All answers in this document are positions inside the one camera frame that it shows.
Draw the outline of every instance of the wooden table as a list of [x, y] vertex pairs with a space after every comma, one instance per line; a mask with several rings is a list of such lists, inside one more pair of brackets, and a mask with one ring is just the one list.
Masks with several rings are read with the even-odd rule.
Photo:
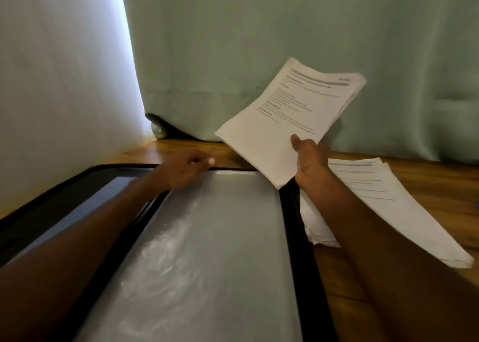
[[[253, 169], [222, 143], [189, 140], [151, 141], [113, 159], [109, 163], [163, 162], [171, 154], [188, 148], [208, 152], [217, 167]], [[335, 153], [332, 158], [364, 159], [371, 156]], [[410, 159], [381, 157], [413, 197], [451, 234], [474, 259], [479, 258], [479, 168]], [[391, 341], [380, 315], [369, 302], [364, 288], [341, 249], [314, 247], [316, 262], [340, 341]], [[479, 285], [479, 266], [458, 270]]]

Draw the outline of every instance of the person's left arm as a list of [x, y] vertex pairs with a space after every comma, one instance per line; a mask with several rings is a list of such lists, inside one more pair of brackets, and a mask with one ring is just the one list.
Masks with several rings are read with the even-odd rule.
[[0, 341], [45, 339], [145, 204], [184, 187], [213, 164], [201, 151], [178, 153], [85, 219], [0, 268]]

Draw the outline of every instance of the green curtain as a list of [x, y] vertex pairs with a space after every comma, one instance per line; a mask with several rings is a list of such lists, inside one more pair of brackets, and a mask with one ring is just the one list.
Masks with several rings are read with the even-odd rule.
[[147, 113], [203, 140], [290, 56], [368, 80], [332, 148], [479, 159], [479, 0], [124, 0]]

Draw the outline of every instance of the white wall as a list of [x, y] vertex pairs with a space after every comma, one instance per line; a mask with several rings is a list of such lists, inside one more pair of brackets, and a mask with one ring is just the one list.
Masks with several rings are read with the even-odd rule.
[[0, 213], [151, 138], [122, 0], [0, 0]]

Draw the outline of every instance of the plastic sheet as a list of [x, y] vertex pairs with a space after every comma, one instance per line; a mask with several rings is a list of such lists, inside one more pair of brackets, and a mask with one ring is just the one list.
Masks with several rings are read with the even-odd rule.
[[172, 191], [76, 341], [301, 341], [278, 191], [210, 171]]

